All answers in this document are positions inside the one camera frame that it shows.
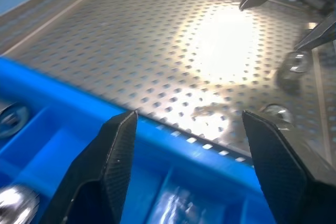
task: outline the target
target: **blue plastic tray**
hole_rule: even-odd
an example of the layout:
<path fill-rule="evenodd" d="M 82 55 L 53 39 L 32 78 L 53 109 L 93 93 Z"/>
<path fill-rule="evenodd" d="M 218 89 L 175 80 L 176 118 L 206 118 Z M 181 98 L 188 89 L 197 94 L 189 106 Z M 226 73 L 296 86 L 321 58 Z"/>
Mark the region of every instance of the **blue plastic tray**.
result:
<path fill-rule="evenodd" d="M 24 129 L 0 143 L 0 186 L 37 191 L 37 223 L 72 160 L 124 110 L 4 58 L 0 97 L 33 112 Z M 139 118 L 122 224 L 275 223 L 251 167 L 186 140 Z"/>

